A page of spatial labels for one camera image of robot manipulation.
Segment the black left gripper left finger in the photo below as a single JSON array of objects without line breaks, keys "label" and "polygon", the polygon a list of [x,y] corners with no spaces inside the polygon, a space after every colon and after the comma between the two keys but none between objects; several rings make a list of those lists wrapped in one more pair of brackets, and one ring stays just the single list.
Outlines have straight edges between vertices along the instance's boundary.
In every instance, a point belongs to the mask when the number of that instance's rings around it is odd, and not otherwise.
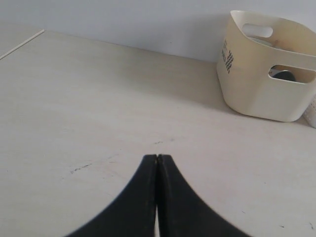
[{"label": "black left gripper left finger", "polygon": [[145,155],[122,192],[69,237],[154,237],[157,155]]}]

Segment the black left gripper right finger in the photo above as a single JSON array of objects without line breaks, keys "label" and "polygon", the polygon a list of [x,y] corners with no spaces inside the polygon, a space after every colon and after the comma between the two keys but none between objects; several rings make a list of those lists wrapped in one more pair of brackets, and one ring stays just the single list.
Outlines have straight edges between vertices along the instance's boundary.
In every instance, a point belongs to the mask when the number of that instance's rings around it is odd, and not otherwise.
[{"label": "black left gripper right finger", "polygon": [[158,155],[157,209],[161,237],[249,236],[197,195],[170,155]]}]

